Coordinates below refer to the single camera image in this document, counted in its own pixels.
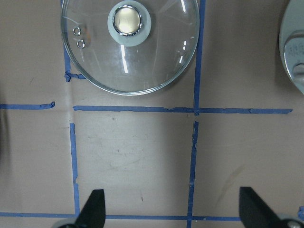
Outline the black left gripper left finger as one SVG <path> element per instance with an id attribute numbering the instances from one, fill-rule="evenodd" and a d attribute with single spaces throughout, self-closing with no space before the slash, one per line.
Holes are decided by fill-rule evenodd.
<path id="1" fill-rule="evenodd" d="M 103 228 L 105 225 L 105 194 L 104 190 L 93 190 L 78 215 L 77 228 Z"/>

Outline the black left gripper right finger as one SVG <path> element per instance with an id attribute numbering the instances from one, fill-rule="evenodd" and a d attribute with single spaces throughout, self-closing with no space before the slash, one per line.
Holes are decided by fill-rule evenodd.
<path id="1" fill-rule="evenodd" d="M 246 228 L 284 228 L 285 222 L 251 187 L 239 189 L 239 217 Z"/>

